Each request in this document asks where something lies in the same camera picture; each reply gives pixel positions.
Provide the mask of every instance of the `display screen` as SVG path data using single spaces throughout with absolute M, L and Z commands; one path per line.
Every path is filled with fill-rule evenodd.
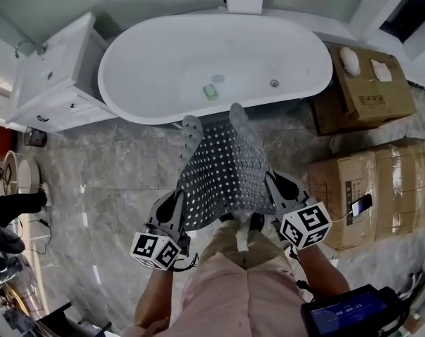
M 372 195 L 366 194 L 364 197 L 356 201 L 351 205 L 351 211 L 353 212 L 353 217 L 360 215 L 365 210 L 368 210 L 373 206 Z
M 342 303 L 312 310 L 311 316 L 320 333 L 326 334 L 357 324 L 386 307 L 385 302 L 368 291 Z

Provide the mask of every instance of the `soap bar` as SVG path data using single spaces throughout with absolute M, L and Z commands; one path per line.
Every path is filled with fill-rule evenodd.
M 205 91 L 206 97 L 209 101 L 216 100 L 219 97 L 219 94 L 217 93 L 217 90 L 213 85 L 206 85 L 203 88 L 203 91 Z

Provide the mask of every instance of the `cardboard box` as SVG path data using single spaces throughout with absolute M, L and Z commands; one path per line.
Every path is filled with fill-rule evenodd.
M 308 166 L 311 194 L 333 220 L 326 243 L 343 250 L 425 226 L 425 142 L 403 138 Z M 343 218 L 372 195 L 373 207 Z
M 351 47 L 360 65 L 360 75 L 353 77 L 345 71 L 340 60 L 342 47 L 330 47 L 333 84 L 311 98 L 319 135 L 376 128 L 416 112 L 410 87 L 394 56 Z M 392 81 L 380 82 L 371 60 L 385 63 Z

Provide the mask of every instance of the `white freestanding bathtub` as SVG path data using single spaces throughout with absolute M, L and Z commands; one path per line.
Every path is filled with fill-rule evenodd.
M 311 31 L 258 15 L 175 15 L 121 34 L 100 63 L 99 88 L 120 117 L 165 124 L 192 114 L 304 98 L 330 82 L 327 48 Z

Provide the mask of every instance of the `bath mat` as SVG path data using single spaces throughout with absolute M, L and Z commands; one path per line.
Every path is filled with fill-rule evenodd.
M 177 192 L 186 196 L 186 231 L 199 230 L 236 210 L 275 214 L 265 184 L 271 169 L 242 106 L 233 104 L 228 119 L 202 125 L 187 116 L 182 126 Z

